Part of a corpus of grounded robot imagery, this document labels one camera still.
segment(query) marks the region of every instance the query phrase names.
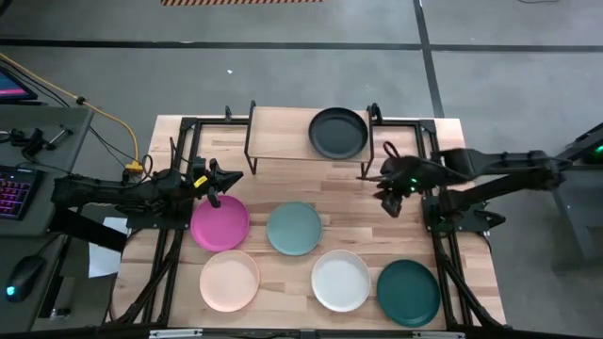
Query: keyboard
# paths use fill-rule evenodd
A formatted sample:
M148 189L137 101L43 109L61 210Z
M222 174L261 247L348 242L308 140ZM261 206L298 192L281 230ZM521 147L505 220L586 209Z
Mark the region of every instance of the keyboard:
M0 165L0 218L23 219L42 174L40 170Z

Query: wooden table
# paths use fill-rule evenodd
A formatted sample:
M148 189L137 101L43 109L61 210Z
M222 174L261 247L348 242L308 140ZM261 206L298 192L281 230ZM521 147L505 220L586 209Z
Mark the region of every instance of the wooden table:
M176 138L182 116L158 116L149 154L155 169L170 165L169 137ZM440 148L464 147L457 119L436 119ZM251 213L252 227L238 247L249 253L260 268L261 285L255 299L243 310L220 313L210 309L199 292L199 276L212 253L201 249L186 232L171 307L171 327L287 328L337 330L405 330L389 320L375 297L375 282L384 266L398 259L412 259L435 275L432 239L424 230L420 197L405 199L399 218L389 217L371 197L373 183L361 182L357 164L318 161L262 161L255 176L247 166L243 147L244 126L204 126L198 154L215 157L225 170L243 170L245 176L228 194L241 199ZM377 174L386 158L383 142L389 140L401 154L416 154L414 132L408 128L375 127ZM185 154L188 154L190 138ZM285 256L272 248L266 236L270 212L283 202L303 201L320 213L324 233L308 255ZM142 231L130 242L113 301L120 315L147 283L151 272L157 231ZM492 258L486 243L475 234L458 234L465 280L491 315L504 323ZM314 297L310 272L318 257L335 249L350 250L362 257L372 276L371 294L359 309L345 314L324 308ZM461 321L456 288L450 279L455 315ZM162 297L162 287L158 295ZM442 307L425 329L446 327Z

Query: gray floor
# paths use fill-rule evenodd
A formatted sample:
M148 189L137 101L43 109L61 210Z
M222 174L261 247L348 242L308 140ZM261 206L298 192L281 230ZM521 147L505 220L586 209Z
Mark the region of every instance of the gray floor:
M0 35L56 39L418 42L411 0L330 0L313 5L162 8L145 0L21 0ZM433 43L601 44L603 2L424 0ZM246 112L261 105L364 107L432 117L420 52L107 50L2 47L44 77L128 121L148 148L157 114ZM435 53L447 117L485 152L560 151L601 122L603 54ZM94 126L125 150L129 137ZM76 170L115 179L120 166L87 139ZM515 328L603 336L603 271L556 275L575 245L547 193L493 201L508 218L493 231L494 262Z

